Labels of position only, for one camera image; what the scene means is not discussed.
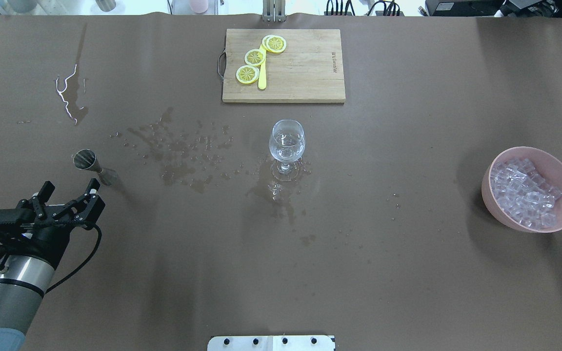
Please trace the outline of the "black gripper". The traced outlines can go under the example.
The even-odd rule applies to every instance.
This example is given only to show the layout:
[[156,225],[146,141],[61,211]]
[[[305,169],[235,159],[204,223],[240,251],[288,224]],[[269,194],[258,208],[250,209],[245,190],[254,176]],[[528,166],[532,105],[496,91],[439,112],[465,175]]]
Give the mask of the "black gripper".
[[34,221],[23,225],[22,233],[0,233],[0,270],[3,269],[5,259],[12,255],[40,258],[56,269],[64,256],[74,229],[96,230],[96,242],[76,271],[82,269],[94,258],[102,241],[102,231],[97,221],[105,209],[105,202],[99,195],[95,195],[100,186],[100,181],[92,178],[79,197],[67,204],[46,205],[55,191],[54,184],[47,180],[31,197],[31,204],[27,199],[21,200],[16,209],[32,210]]

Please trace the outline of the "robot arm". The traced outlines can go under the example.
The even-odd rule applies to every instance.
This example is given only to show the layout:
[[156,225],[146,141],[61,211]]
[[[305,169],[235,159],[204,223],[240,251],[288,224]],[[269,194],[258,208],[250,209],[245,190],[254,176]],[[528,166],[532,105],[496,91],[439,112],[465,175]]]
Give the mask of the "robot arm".
[[[81,196],[49,205],[55,191],[47,181],[16,207],[0,209],[0,351],[18,351],[44,297],[78,273],[102,240],[97,221],[105,208],[100,182],[89,181]],[[91,253],[60,281],[52,279],[75,228],[97,232]]]

